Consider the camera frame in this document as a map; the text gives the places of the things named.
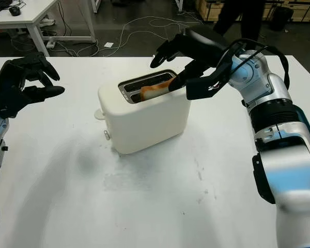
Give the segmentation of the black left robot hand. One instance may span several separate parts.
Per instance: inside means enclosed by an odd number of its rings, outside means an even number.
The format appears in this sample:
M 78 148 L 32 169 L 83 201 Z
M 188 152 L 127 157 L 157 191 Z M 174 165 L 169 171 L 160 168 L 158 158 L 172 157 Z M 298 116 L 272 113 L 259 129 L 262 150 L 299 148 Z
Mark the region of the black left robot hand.
M 60 77 L 42 52 L 7 60 L 0 70 L 1 118 L 14 118 L 29 104 L 61 95 L 65 88 L 54 86 L 51 79 Z

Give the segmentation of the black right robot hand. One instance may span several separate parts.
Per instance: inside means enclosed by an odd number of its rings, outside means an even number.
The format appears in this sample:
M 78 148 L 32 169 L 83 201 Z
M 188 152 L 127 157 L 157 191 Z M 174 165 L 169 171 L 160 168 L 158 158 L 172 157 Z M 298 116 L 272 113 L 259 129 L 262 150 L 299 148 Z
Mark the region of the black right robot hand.
M 225 38 L 212 29 L 201 25 L 188 27 L 157 48 L 150 67 L 172 61 L 179 53 L 191 58 L 192 61 L 170 83 L 169 91 L 174 91 L 184 87 L 187 80 L 201 77 L 207 69 L 215 68 L 227 47 Z

